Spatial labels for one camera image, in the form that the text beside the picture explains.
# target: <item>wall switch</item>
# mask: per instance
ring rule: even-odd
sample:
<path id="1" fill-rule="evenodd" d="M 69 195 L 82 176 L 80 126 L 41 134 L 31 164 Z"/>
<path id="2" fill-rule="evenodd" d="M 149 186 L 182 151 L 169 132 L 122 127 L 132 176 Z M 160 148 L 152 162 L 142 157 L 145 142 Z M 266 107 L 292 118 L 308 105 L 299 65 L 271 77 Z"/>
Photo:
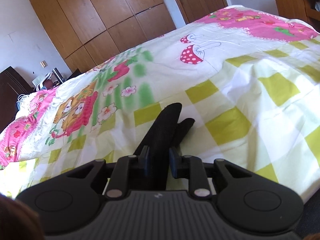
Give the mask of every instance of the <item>wall switch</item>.
<path id="1" fill-rule="evenodd" d="M 41 64 L 41 67 L 43 67 L 43 68 L 48 65 L 45 60 L 44 60 L 44 61 L 41 61 L 40 64 Z"/>

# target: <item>metal screw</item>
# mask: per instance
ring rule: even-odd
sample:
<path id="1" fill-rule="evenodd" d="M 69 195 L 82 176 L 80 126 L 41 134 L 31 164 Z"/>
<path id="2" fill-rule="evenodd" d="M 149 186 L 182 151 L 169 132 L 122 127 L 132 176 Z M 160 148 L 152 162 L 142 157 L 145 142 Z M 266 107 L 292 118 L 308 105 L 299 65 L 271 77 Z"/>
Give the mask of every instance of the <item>metal screw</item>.
<path id="1" fill-rule="evenodd" d="M 210 191 L 206 188 L 198 188 L 195 190 L 195 195 L 198 197 L 207 197 L 210 195 Z"/>
<path id="2" fill-rule="evenodd" d="M 111 189 L 107 192 L 108 197 L 121 197 L 122 191 L 119 189 Z"/>

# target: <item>red polka dot mushroom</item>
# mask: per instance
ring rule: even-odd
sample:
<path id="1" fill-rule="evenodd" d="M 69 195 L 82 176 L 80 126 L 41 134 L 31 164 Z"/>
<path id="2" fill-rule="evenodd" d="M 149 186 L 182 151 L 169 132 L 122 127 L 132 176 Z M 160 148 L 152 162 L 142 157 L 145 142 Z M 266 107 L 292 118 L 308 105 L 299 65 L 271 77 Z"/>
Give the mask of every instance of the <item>red polka dot mushroom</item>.
<path id="1" fill-rule="evenodd" d="M 200 47 L 198 45 L 190 45 L 182 51 L 180 60 L 186 64 L 199 64 L 204 60 L 204 50 L 218 47 L 220 45 L 220 42 L 215 42 L 203 47 Z"/>
<path id="2" fill-rule="evenodd" d="M 189 34 L 188 36 L 184 36 L 180 39 L 182 43 L 190 43 L 196 40 L 196 38 L 202 37 L 203 35 L 195 36 L 194 34 Z"/>

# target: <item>bedsheet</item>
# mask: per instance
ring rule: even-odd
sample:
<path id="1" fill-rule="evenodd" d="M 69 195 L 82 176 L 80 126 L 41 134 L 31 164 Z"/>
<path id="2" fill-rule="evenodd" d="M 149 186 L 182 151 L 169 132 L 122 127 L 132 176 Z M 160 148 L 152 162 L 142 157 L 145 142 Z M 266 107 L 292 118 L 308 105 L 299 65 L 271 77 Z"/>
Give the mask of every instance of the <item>bedsheet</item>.
<path id="1" fill-rule="evenodd" d="M 159 112 L 180 102 L 181 120 L 196 120 L 183 155 L 225 158 L 306 201 L 319 188 L 319 60 L 309 25 L 221 9 L 27 98 L 17 120 L 33 116 L 32 129 L 20 141 L 16 123 L 0 135 L 0 192 L 15 197 L 93 159 L 132 154 Z M 186 186 L 169 178 L 167 187 Z"/>

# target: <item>textured black surface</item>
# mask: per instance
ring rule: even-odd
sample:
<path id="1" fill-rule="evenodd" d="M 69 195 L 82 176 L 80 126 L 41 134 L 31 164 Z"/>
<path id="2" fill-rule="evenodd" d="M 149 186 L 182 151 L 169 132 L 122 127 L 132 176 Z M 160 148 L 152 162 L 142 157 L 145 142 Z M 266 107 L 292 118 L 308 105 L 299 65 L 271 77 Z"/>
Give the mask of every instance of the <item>textured black surface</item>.
<path id="1" fill-rule="evenodd" d="M 304 205 L 302 218 L 295 231 L 301 237 L 320 233 L 320 190 Z"/>
<path id="2" fill-rule="evenodd" d="M 80 230 L 47 240 L 298 240 L 295 233 L 253 236 L 232 228 L 209 202 L 191 199 L 186 191 L 132 191 L 111 201 L 97 218 Z"/>

